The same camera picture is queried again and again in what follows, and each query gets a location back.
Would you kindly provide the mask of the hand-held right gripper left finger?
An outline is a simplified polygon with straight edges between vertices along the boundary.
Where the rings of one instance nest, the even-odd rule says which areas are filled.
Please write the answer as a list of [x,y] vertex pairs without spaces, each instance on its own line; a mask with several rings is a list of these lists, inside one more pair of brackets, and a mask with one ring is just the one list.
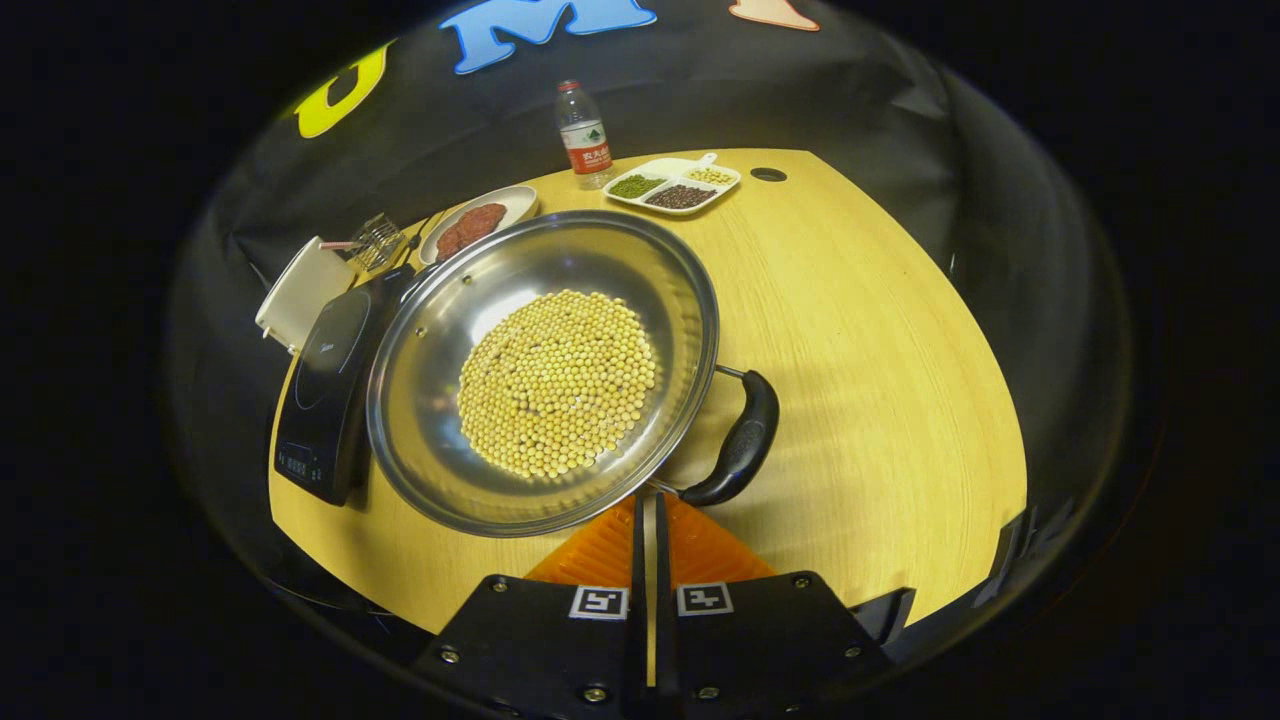
[[485,717],[644,717],[645,521],[635,498],[612,512],[621,516],[620,585],[484,577],[413,675]]

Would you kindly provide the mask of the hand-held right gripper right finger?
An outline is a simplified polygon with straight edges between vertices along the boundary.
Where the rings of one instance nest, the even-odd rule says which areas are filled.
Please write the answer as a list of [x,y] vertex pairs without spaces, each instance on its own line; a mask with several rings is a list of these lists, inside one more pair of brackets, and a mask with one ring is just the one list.
[[655,498],[655,715],[832,719],[892,667],[895,596],[850,606],[815,571],[678,584],[669,496]]

